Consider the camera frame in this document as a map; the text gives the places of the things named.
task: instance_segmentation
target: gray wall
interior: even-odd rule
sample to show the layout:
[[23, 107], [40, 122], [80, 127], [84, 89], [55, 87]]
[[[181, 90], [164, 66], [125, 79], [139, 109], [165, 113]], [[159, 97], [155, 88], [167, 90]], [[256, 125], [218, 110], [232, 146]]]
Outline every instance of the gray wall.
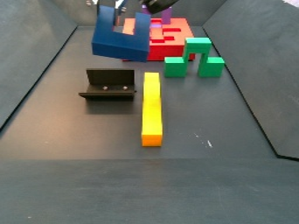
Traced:
[[0, 129], [76, 24], [48, 0], [0, 0]]
[[[95, 25], [96, 8], [85, 5], [85, 0], [52, 0], [79, 25]], [[203, 25], [227, 0], [180, 0], [172, 7], [175, 18], [187, 18], [190, 25]], [[113, 5], [113, 0], [101, 0], [101, 4]], [[132, 18], [140, 11], [137, 0], [128, 0], [124, 18]]]
[[299, 10], [228, 0], [203, 26], [279, 155], [299, 158]]

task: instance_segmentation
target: red block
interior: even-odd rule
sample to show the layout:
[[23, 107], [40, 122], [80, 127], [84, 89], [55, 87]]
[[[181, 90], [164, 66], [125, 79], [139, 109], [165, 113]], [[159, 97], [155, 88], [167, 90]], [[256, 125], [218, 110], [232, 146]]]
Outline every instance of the red block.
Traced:
[[[125, 19], [123, 33], [133, 34], [135, 21], [133, 18]], [[164, 61], [164, 57], [181, 57], [185, 38], [194, 38], [185, 18], [172, 18], [171, 24], [161, 24], [160, 18], [152, 18], [147, 60]]]

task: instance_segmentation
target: toy block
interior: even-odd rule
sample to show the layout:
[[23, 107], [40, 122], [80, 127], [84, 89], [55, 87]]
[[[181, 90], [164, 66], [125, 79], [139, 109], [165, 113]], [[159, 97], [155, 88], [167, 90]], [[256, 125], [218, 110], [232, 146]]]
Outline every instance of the toy block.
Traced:
[[163, 115], [159, 73], [144, 73], [143, 146], [163, 144]]
[[99, 11], [92, 53], [99, 56], [145, 62], [149, 53], [151, 17], [141, 13], [135, 14], [132, 35], [113, 31], [113, 8], [100, 5]]
[[203, 78], [220, 77], [224, 64], [226, 63], [222, 57], [208, 57], [206, 64], [200, 63], [199, 76]]
[[181, 57], [164, 58], [164, 77], [184, 77], [187, 73], [188, 63]]
[[183, 49], [183, 59], [188, 60], [191, 53], [210, 53], [211, 40], [208, 38], [187, 38]]
[[172, 22], [172, 13], [173, 8], [169, 7], [168, 9], [163, 10], [161, 12], [161, 18], [163, 18], [163, 25], [168, 25]]
[[[145, 5], [143, 4], [143, 13], [144, 14], [151, 14], [151, 12], [148, 11], [148, 9], [145, 8]], [[169, 7], [168, 9], [163, 10], [161, 12], [161, 22], [163, 25], [168, 25], [171, 23], [171, 18], [172, 18], [172, 13], [173, 13], [173, 9], [172, 7]]]
[[200, 53], [198, 74], [200, 77], [220, 77], [224, 67], [222, 57], [208, 57], [211, 40], [208, 38], [187, 38], [181, 58], [164, 58], [164, 77], [184, 77], [191, 53]]
[[[135, 19], [127, 18], [123, 33], [133, 34], [133, 29]], [[185, 38], [194, 37], [185, 18], [171, 18], [171, 24], [163, 24], [160, 18], [152, 18], [149, 35], [149, 53], [147, 60], [160, 61], [164, 61], [164, 57], [181, 57]]]

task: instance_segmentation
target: yellow block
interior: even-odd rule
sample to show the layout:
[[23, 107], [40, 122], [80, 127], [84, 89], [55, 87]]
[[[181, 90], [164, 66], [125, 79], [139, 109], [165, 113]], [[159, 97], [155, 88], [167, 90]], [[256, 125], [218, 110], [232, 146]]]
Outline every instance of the yellow block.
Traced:
[[159, 73], [144, 73], [143, 146], [163, 144], [163, 115]]

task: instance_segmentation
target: black metal holder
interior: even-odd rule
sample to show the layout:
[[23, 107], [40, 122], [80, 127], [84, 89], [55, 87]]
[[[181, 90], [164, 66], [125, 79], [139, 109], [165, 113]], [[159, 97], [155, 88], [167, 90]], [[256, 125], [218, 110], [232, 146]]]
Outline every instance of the black metal holder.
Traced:
[[89, 100], [133, 99], [135, 70], [132, 69], [87, 69], [88, 90], [79, 93]]

